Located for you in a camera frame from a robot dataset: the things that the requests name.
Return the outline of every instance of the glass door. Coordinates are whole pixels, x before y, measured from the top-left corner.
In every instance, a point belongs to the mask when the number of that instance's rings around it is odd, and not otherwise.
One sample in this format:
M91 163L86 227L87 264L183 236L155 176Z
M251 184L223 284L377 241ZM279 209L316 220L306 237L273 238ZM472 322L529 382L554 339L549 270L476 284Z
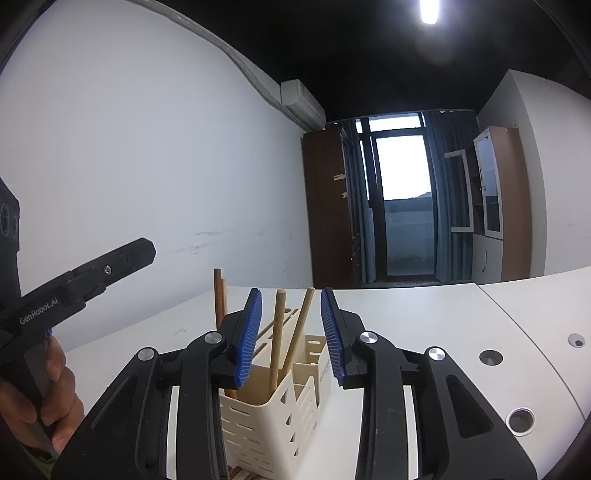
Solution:
M502 239L501 192L490 130L486 129L476 137L474 145L476 147L478 166L480 167L480 183L484 203L484 234Z
M374 220L378 281L432 281L436 212L422 115L357 121Z
M433 275L435 230L422 135L376 139L382 177L389 277Z
M472 188L465 150L448 152L445 172L449 195L449 212L452 232L473 233L474 212Z

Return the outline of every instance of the screw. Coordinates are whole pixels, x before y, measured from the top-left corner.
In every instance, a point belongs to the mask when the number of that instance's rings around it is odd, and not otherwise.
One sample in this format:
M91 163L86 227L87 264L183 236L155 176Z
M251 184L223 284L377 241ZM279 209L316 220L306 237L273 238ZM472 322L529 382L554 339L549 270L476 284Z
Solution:
M220 332L209 332L205 336L205 343L219 343L222 341L222 334Z
M152 360L154 358L154 350L151 348L142 348L138 352L138 358L145 362L146 360Z
M378 336L373 332L363 332L359 335L359 338L363 343L375 343L378 341Z
M439 360L443 360L445 358L445 352L443 351L442 348L435 346L435 347L429 349L429 356L433 360L439 361Z

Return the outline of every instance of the ceiling light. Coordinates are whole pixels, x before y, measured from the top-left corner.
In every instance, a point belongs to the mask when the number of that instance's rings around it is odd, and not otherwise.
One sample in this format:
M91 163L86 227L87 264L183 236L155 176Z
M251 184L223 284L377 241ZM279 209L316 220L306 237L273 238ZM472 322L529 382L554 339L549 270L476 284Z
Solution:
M421 0L421 19L423 23L435 24L439 16L439 0Z

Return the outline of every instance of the air conditioner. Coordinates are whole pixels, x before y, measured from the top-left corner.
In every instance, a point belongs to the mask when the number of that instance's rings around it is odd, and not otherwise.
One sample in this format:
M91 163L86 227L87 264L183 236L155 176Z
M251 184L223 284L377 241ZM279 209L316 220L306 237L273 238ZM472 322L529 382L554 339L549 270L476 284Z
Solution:
M281 84L281 104L312 130L324 128L324 109L299 80L288 80Z

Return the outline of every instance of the ceiling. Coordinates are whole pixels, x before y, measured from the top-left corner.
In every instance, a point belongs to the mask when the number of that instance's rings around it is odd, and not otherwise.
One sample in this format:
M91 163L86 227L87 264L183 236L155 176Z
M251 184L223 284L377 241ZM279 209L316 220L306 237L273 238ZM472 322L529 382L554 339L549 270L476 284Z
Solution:
M421 22L418 0L163 3L277 82L302 80L329 121L479 111L508 69L591 92L570 44L533 0L441 0L436 25Z

